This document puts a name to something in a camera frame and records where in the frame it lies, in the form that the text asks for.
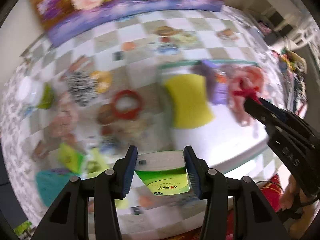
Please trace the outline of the person's right hand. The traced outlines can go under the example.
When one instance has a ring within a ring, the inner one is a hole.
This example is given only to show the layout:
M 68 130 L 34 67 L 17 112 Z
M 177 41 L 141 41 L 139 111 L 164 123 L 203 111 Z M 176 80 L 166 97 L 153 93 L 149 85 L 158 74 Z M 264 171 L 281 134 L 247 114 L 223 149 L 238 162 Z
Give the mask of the person's right hand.
M 280 208 L 282 211 L 290 209 L 296 197 L 303 197 L 303 191 L 295 180 L 294 176 L 289 176 L 289 183 L 279 200 Z

